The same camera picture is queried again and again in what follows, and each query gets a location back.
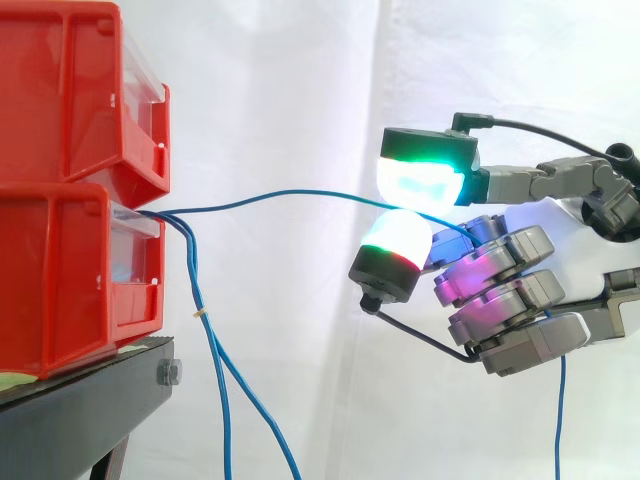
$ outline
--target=black metal table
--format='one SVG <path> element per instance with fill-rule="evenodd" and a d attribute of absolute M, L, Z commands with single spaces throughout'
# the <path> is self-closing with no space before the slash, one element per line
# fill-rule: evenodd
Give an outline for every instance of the black metal table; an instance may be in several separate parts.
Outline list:
<path fill-rule="evenodd" d="M 129 434 L 180 374 L 172 338 L 134 345 L 143 348 L 0 392 L 0 479 L 76 480 L 89 469 L 92 480 L 118 479 Z"/>

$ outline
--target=clear plastic window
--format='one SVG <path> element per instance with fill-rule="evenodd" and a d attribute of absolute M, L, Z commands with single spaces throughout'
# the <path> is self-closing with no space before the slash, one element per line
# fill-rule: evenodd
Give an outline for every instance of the clear plastic window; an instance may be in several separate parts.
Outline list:
<path fill-rule="evenodd" d="M 153 283 L 147 272 L 147 242 L 160 236 L 160 225 L 111 202 L 111 280 L 116 283 Z"/>
<path fill-rule="evenodd" d="M 164 87 L 149 67 L 133 37 L 124 35 L 124 102 L 133 120 L 151 137 L 152 106 L 164 103 Z"/>

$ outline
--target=glowing light cap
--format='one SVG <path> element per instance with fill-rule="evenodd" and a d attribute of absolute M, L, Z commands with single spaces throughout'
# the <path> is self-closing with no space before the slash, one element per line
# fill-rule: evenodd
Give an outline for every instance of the glowing light cap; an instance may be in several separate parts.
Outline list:
<path fill-rule="evenodd" d="M 407 162 L 380 157 L 378 190 L 391 205 L 432 215 L 443 215 L 455 204 L 464 174 L 446 163 Z"/>
<path fill-rule="evenodd" d="M 433 233 L 424 218 L 408 210 L 390 210 L 382 214 L 362 245 L 371 245 L 406 258 L 420 270 L 431 250 Z"/>

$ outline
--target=yellow tape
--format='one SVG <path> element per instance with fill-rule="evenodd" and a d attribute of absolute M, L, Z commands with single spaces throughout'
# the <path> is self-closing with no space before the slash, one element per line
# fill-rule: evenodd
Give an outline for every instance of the yellow tape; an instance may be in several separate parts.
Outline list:
<path fill-rule="evenodd" d="M 207 307 L 202 307 L 200 310 L 193 314 L 193 318 L 200 318 L 205 313 L 207 313 Z"/>

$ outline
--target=black cable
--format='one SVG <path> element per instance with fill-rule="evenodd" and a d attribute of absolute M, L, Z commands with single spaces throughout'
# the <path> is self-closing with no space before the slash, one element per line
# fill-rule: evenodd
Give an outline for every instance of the black cable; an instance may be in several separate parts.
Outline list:
<path fill-rule="evenodd" d="M 395 318 L 390 317 L 389 315 L 387 315 L 384 312 L 378 311 L 378 313 L 376 313 L 376 316 L 379 319 L 384 320 L 385 322 L 387 322 L 389 325 L 392 325 L 392 326 L 396 327 L 397 329 L 402 330 L 404 333 L 408 333 L 409 335 L 417 338 L 418 340 L 422 340 L 423 342 L 428 343 L 432 347 L 437 348 L 441 352 L 444 352 L 447 355 L 451 355 L 456 360 L 460 360 L 461 362 L 464 362 L 464 363 L 476 363 L 476 362 L 478 362 L 480 360 L 480 356 L 477 353 L 473 354 L 472 356 L 468 356 L 468 357 L 466 355 L 462 355 L 461 353 L 456 352 L 454 349 L 449 348 L 446 345 L 443 345 L 442 343 L 438 342 L 437 340 L 434 340 L 433 338 L 425 335 L 424 333 L 421 333 L 421 332 L 419 332 L 417 330 L 414 330 L 410 326 L 405 325 L 404 323 L 401 323 L 401 322 L 397 321 Z"/>
<path fill-rule="evenodd" d="M 613 155 L 608 155 L 606 153 L 600 152 L 594 148 L 585 145 L 584 143 L 580 143 L 577 140 L 566 137 L 560 133 L 556 133 L 552 130 L 547 130 L 546 128 L 537 127 L 536 125 L 531 125 L 529 123 L 516 122 L 514 120 L 505 120 L 503 118 L 494 118 L 493 119 L 494 127 L 506 127 L 506 128 L 515 128 L 517 130 L 524 130 L 526 132 L 536 133 L 538 135 L 542 135 L 543 137 L 548 137 L 553 140 L 556 140 L 560 143 L 564 143 L 565 145 L 569 145 L 570 147 L 575 148 L 576 150 L 580 150 L 592 157 L 604 158 L 605 160 L 609 160 L 612 165 L 618 165 L 620 163 L 620 159 L 618 157 L 614 157 Z"/>

